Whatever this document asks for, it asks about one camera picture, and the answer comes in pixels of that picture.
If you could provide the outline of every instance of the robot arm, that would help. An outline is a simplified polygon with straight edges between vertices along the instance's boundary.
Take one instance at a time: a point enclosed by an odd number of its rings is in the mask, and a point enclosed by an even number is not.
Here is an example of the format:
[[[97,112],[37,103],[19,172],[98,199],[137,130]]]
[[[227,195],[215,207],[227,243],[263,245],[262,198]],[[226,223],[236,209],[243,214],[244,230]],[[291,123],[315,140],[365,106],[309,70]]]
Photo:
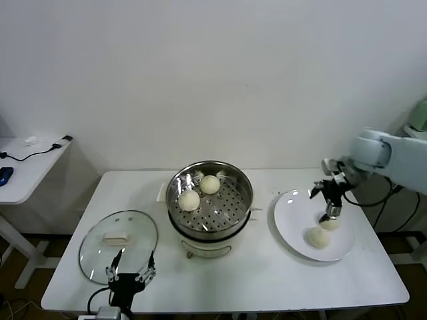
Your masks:
[[[100,307],[96,315],[82,315],[79,320],[132,320],[131,306],[133,296],[143,291],[156,274],[154,252],[151,252],[148,264],[139,273],[117,273],[123,252],[124,249],[119,250],[111,265],[105,268],[108,277],[108,288],[113,293],[110,306]],[[91,314],[91,299],[87,306],[89,314]]]
[[[427,194],[426,163],[427,141],[365,130],[352,141],[349,157],[322,161],[324,173],[332,178],[316,182],[310,198],[322,192],[326,200],[326,215],[336,219],[340,215],[344,193],[373,173]]]

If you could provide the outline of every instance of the black cable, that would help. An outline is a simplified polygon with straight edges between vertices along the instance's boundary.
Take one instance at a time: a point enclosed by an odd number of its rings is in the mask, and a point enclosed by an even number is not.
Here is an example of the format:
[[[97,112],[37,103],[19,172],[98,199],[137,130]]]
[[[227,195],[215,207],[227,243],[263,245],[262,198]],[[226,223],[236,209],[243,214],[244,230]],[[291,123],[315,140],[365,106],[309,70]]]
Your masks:
[[[382,216],[384,209],[386,208],[387,202],[388,202],[388,199],[385,200],[385,202],[382,204],[381,210],[380,210],[379,214],[376,216],[375,222],[372,226],[373,230],[375,230],[376,225],[378,224],[378,221],[380,220],[380,217]]]
[[[419,206],[420,206],[420,203],[421,203],[421,196],[420,196],[420,194],[417,192],[416,193],[416,196],[417,196],[417,202],[416,202],[416,205],[415,205],[415,210],[414,210],[414,212],[409,216],[409,218],[407,218],[407,220],[404,222],[404,224],[403,225],[401,225],[399,228],[397,228],[396,230],[394,230],[393,232],[398,232],[399,230],[401,230],[403,227],[405,227],[407,224],[408,224],[408,222],[415,216],[415,214],[416,214],[416,212],[418,211],[418,208],[419,208]]]
[[[44,153],[51,152],[52,150],[55,150],[55,149],[57,149],[57,148],[56,148],[56,147],[52,147],[52,148],[50,148],[49,150],[46,150],[46,151],[32,153],[32,154],[30,154],[30,155],[26,156],[26,157],[25,157],[25,158],[23,158],[23,159],[18,159],[18,158],[15,158],[15,157],[14,157],[14,156],[12,156],[12,155],[8,155],[6,152],[1,152],[1,153],[0,153],[0,158],[2,158],[2,159],[4,159],[4,158],[11,158],[11,159],[13,159],[13,160],[16,160],[16,161],[22,162],[22,161],[25,161],[25,160],[27,160],[28,158],[30,158],[30,157],[32,157],[32,156],[34,156],[34,155],[42,155],[42,154],[44,154]]]
[[[343,198],[348,202],[348,203],[350,203],[350,204],[352,204],[352,205],[357,205],[358,207],[375,207],[375,206],[377,206],[377,205],[379,205],[380,203],[383,203],[383,202],[385,202],[388,198],[390,198],[394,193],[392,192],[392,190],[393,190],[393,184],[392,184],[392,182],[391,182],[391,180],[389,179],[389,178],[386,178],[386,180],[387,180],[387,182],[388,182],[388,184],[389,184],[389,186],[390,186],[390,190],[388,191],[388,193],[387,193],[387,195],[383,198],[383,199],[381,199],[381,200],[379,200],[379,201],[376,201],[376,202],[373,202],[373,203],[364,203],[364,204],[361,204],[361,203],[357,203],[357,202],[353,202],[353,201],[351,201],[349,198],[347,198],[347,196],[346,196],[346,194],[343,194]]]
[[[92,299],[100,292],[105,291],[105,290],[109,290],[109,287],[105,287],[105,288],[101,288],[97,291],[95,291],[94,293],[92,293],[91,297],[89,298],[89,300],[87,301],[87,314],[88,315],[92,315],[92,311],[91,311],[91,302]]]

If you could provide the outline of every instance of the white wall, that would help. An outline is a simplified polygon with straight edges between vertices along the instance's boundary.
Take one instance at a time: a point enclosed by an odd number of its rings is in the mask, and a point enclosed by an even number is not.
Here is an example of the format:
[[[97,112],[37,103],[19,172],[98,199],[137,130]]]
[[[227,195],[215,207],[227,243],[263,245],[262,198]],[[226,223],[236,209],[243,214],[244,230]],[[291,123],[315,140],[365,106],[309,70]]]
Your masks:
[[[14,135],[73,135],[98,174],[198,159],[318,167],[364,127],[393,131],[426,94],[426,10],[423,0],[2,1],[0,116]]]

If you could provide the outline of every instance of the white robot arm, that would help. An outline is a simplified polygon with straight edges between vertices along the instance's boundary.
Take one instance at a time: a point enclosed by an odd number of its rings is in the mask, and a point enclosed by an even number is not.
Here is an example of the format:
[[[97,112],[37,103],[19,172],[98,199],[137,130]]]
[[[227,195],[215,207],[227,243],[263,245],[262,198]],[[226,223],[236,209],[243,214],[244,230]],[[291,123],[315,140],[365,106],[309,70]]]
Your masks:
[[[352,141],[350,158],[360,170],[427,194],[427,141],[366,130]]]
[[[427,141],[365,130],[352,141],[349,157],[322,161],[324,173],[332,179],[315,182],[310,198],[321,191],[326,200],[326,217],[336,219],[340,215],[344,193],[373,173],[427,194],[426,165]]]

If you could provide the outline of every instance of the white table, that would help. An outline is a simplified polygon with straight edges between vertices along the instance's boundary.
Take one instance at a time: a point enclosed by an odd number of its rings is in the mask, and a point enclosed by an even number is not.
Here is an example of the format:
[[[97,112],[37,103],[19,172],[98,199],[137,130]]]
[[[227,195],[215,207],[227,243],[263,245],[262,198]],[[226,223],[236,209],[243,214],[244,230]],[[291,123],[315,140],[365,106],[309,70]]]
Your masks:
[[[24,146],[23,138],[0,138],[0,151],[6,151],[9,155],[22,159],[32,153],[50,149],[52,143],[59,139],[60,137],[44,139],[37,145]],[[6,185],[0,187],[0,205],[18,205],[26,201],[68,146],[69,143],[60,149],[35,155],[23,162],[10,158],[0,159],[0,167],[14,168],[10,180]],[[2,255],[3,262],[13,248],[28,258],[28,263],[15,284],[16,289],[22,289],[27,285],[34,270],[38,268],[54,269],[59,262],[59,258],[46,258],[43,255],[48,245],[47,241],[40,241],[38,246],[34,247],[2,216],[0,216],[0,236],[10,244]]]
[[[106,173],[99,183],[41,305],[56,311],[85,311],[90,295],[102,286],[87,280],[78,265],[79,246],[101,218],[137,209],[150,214],[159,229],[155,252],[157,276],[133,300],[134,313],[222,313],[295,311],[367,307],[405,303],[409,294],[359,207],[344,204],[356,228],[351,253],[335,263],[310,261],[292,251],[275,230],[272,212],[278,193],[310,188],[323,178],[320,169],[245,170],[257,205],[242,231],[240,246],[217,259],[187,259],[164,203],[160,185],[173,171]],[[92,302],[92,310],[108,304],[108,291]]]

